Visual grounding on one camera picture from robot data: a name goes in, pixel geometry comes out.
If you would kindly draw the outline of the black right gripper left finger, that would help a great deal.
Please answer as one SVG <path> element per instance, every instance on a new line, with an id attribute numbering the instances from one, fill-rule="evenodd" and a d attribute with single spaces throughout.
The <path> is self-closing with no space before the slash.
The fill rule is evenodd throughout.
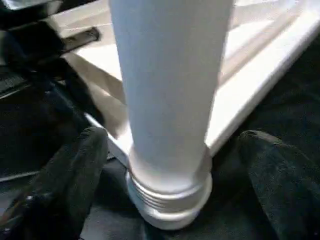
<path id="1" fill-rule="evenodd" d="M 64 144 L 0 218 L 2 240 L 79 240 L 108 155 L 107 131 Z"/>

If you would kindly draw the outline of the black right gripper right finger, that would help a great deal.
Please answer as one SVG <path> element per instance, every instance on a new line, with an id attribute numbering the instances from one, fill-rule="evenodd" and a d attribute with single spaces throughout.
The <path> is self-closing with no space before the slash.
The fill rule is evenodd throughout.
<path id="1" fill-rule="evenodd" d="M 296 146 L 263 131 L 237 139 L 239 158 L 280 240 L 320 238 L 320 167 Z"/>

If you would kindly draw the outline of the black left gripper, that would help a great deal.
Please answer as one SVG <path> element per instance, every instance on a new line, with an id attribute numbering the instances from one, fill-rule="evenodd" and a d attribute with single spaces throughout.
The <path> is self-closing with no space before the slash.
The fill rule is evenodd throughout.
<path id="1" fill-rule="evenodd" d="M 3 58 L 7 65 L 20 74 L 60 74 L 73 99 L 80 105 L 90 104 L 88 88 L 62 56 L 101 39 L 96 27 L 91 27 L 66 38 L 59 36 L 47 22 L 60 7 L 59 2 L 2 2 L 0 29 Z"/>

